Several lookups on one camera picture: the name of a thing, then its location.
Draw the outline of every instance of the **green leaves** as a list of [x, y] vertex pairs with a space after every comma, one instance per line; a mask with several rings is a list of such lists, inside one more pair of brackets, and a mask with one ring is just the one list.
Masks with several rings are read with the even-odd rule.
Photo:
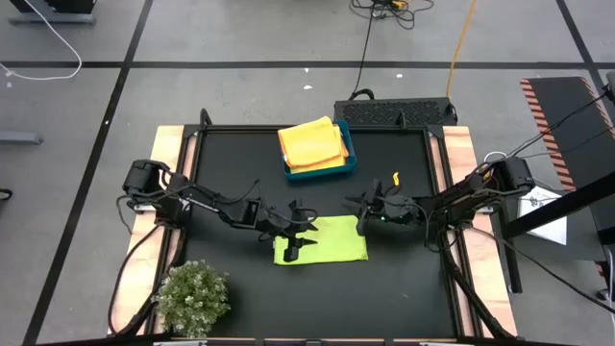
[[201, 260], [171, 268], [154, 300], [166, 330], [187, 337], [206, 337], [218, 317], [231, 309], [226, 276]]

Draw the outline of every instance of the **black tabletop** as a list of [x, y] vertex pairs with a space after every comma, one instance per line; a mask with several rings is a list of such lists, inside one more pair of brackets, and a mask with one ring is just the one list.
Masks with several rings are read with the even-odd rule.
[[[358, 195], [374, 178], [402, 179], [402, 193], [433, 195], [421, 132], [353, 133], [357, 168], [338, 176], [290, 184], [283, 175], [276, 132], [209, 132], [196, 182], [227, 196], [261, 180], [267, 204], [282, 212], [295, 198], [321, 216], [350, 214], [344, 196]], [[186, 260], [204, 259], [229, 273], [232, 310], [209, 336], [292, 338], [453, 337], [449, 293], [441, 259], [422, 244], [423, 231], [370, 223], [368, 261], [278, 266], [271, 243], [235, 230], [216, 215], [192, 213]]]

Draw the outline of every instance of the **black panel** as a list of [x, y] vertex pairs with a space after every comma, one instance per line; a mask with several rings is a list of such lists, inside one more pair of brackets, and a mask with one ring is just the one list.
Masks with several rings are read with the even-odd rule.
[[[585, 83], [579, 77], [532, 79], [530, 83], [549, 125], [555, 124], [592, 100]], [[577, 150], [569, 152], [565, 150], [605, 129], [606, 125], [598, 109], [590, 107], [572, 116], [553, 131], [553, 137], [559, 150], [563, 152], [561, 155], [577, 188], [615, 170], [615, 161], [608, 160], [608, 156], [604, 154], [615, 152], [615, 140], [610, 133], [605, 133]], [[615, 196], [594, 203], [590, 207], [591, 211], [586, 208], [569, 215], [567, 246], [536, 239], [531, 235], [519, 236], [515, 241], [520, 246], [540, 246], [540, 251], [546, 250], [556, 256], [579, 260], [604, 260], [596, 230], [615, 225], [613, 206], [615, 206]]]
[[[343, 197], [374, 178], [391, 184], [400, 172], [402, 193], [432, 195], [425, 135], [353, 133], [353, 176], [289, 184], [275, 132], [210, 132], [196, 181], [229, 196], [260, 178], [270, 205], [284, 211], [293, 198], [320, 214], [349, 214]], [[192, 213], [186, 259], [205, 259], [230, 274], [232, 310], [210, 336], [245, 337], [453, 337], [446, 280], [437, 254], [422, 244], [423, 229], [373, 222], [368, 261], [299, 266], [273, 264], [270, 243], [234, 230], [201, 210]]]

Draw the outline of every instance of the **yellow cloth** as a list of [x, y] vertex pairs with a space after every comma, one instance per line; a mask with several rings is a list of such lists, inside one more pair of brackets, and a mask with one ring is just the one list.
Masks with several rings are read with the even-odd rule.
[[307, 166], [342, 154], [339, 137], [328, 116], [278, 131], [289, 167]]
[[295, 173], [309, 172], [312, 170], [337, 167], [337, 166], [346, 164], [345, 158], [348, 157], [348, 150], [346, 149], [346, 146], [344, 145], [344, 141], [342, 140], [342, 134], [339, 131], [338, 126], [333, 127], [333, 135], [335, 136], [335, 141], [339, 143], [338, 145], [340, 146], [340, 149], [341, 149], [341, 153], [339, 155], [334, 156], [330, 159], [326, 159], [324, 161], [316, 162], [316, 163], [305, 165], [305, 166], [290, 167], [290, 173], [295, 174]]
[[299, 249], [299, 258], [292, 262], [283, 259], [288, 239], [276, 236], [274, 263], [279, 265], [367, 260], [365, 238], [357, 234], [357, 217], [319, 217], [312, 224], [318, 231], [305, 231], [297, 237], [318, 241]]

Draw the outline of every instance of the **wooden frame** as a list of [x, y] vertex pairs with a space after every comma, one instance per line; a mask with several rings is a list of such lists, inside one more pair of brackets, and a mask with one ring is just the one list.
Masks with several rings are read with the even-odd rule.
[[[183, 134], [184, 126], [158, 127], [151, 159], [165, 162], [171, 167], [171, 170], [175, 170], [182, 146]], [[467, 127], [444, 127], [444, 142], [453, 181], [458, 182], [477, 166], [470, 131]], [[433, 153], [439, 153], [438, 141], [435, 137], [431, 139], [430, 144]], [[192, 170], [195, 146], [196, 137], [193, 136], [188, 141], [185, 150], [183, 173], [187, 177], [190, 176]], [[439, 155], [433, 155], [433, 160], [438, 186], [442, 189], [443, 186], [446, 186], [443, 165]], [[487, 215], [477, 215], [474, 219], [474, 225], [481, 230], [492, 232], [491, 222]], [[152, 211], [146, 211], [143, 214], [137, 215], [129, 251], [153, 227], [154, 213]], [[167, 264], [172, 259], [177, 248], [178, 235], [179, 232], [177, 230], [172, 234]], [[466, 231], [464, 236], [476, 292], [502, 326], [509, 333], [517, 334], [495, 240], [471, 231]], [[161, 243], [162, 230], [156, 232], [150, 239], [144, 242], [128, 261], [115, 296], [115, 304], [111, 314], [111, 321], [117, 330], [123, 328], [131, 320], [144, 299], [152, 291]], [[455, 260], [458, 260], [456, 251], [453, 252], [453, 255]], [[457, 288], [457, 296], [461, 311], [460, 317], [463, 333], [468, 336], [473, 335], [468, 301], [459, 288]], [[489, 336], [489, 331], [487, 331], [483, 324], [481, 326], [484, 335]], [[161, 332], [161, 325], [158, 321], [155, 332]]]

